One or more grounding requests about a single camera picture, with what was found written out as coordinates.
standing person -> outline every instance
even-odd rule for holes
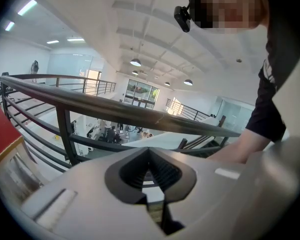
[[[225,29],[248,30],[259,25],[267,29],[268,56],[259,73],[252,116],[236,142],[209,157],[245,163],[270,141],[280,141],[285,132],[272,98],[300,59],[300,0],[189,0],[186,13],[188,9],[193,22],[205,29],[202,31],[224,33]]]
[[[38,70],[39,70],[39,63],[35,60],[34,63],[32,63],[32,66],[31,66],[31,74],[36,75],[38,73]]]
[[[105,120],[104,120],[104,122],[105,122],[105,126],[104,126],[104,133],[103,133],[103,135],[104,135],[104,137],[106,137],[106,133],[111,128],[112,122],[111,121],[105,121]]]
[[[106,136],[106,142],[113,143],[115,137],[115,126],[112,126],[111,129],[108,130],[108,134]]]

black railing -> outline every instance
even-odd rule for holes
[[[206,136],[218,136],[218,137],[237,137],[238,133],[229,131],[227,129],[221,129],[217,126],[212,126],[209,124],[199,123],[193,120],[188,120],[185,118],[166,115],[164,112],[157,112],[153,110],[148,110],[145,108],[135,107],[129,104],[124,104],[121,102],[105,99],[98,97],[101,93],[109,93],[115,90],[115,83],[104,82],[100,80],[93,80],[84,77],[73,77],[65,75],[35,75],[38,79],[47,79],[47,82],[51,82],[51,79],[56,79],[55,84],[41,84],[32,83],[27,81],[32,79],[33,75],[14,75],[14,76],[2,76],[0,77],[1,88],[2,88],[2,103],[3,110],[8,119],[15,121],[16,126],[21,127],[29,136],[48,147],[52,151],[61,154],[70,160],[71,165],[76,165],[79,162],[89,160],[83,156],[77,154],[74,143],[82,144],[85,146],[90,146],[98,148],[100,150],[108,150],[112,152],[120,152],[128,149],[133,149],[133,147],[118,145],[113,143],[107,143],[100,140],[93,140],[87,137],[76,135],[72,132],[71,121],[70,121],[70,111],[76,112],[82,115],[104,119],[112,122],[120,122],[126,125],[134,125],[139,127],[146,127],[154,130],[194,134],[194,135],[206,135]],[[62,83],[64,80],[76,80],[81,82],[72,83]],[[73,86],[81,85],[82,88],[73,88]],[[12,92],[20,92],[29,97],[24,98],[19,101],[12,101],[9,95],[12,92],[6,92],[6,88],[13,88]],[[89,95],[86,90],[88,88],[94,88],[96,91]],[[19,104],[30,99],[37,99],[42,101],[40,104],[30,106],[28,108],[22,108]],[[44,110],[48,111],[51,109],[56,109],[56,117],[58,122],[58,127],[53,126],[40,118],[43,112],[36,114],[31,114],[29,110],[37,108],[43,104],[49,104],[50,108]],[[9,108],[15,108],[17,113],[12,113]],[[26,119],[20,120],[17,118],[18,115],[22,114]],[[24,123],[30,120],[43,129],[58,135],[61,137],[64,148],[57,147],[56,145],[48,142],[33,130],[28,128]],[[48,152],[39,148],[33,141],[28,137],[24,136],[25,141],[31,146],[30,151],[36,150],[41,153],[44,157],[53,162],[69,168],[71,165],[64,161],[52,156]]]
[[[182,116],[197,122],[201,122],[202,120],[209,117],[208,114],[200,112],[196,109],[193,109],[179,102],[170,100],[169,98],[168,101],[166,102],[166,107],[170,109],[174,115]]]

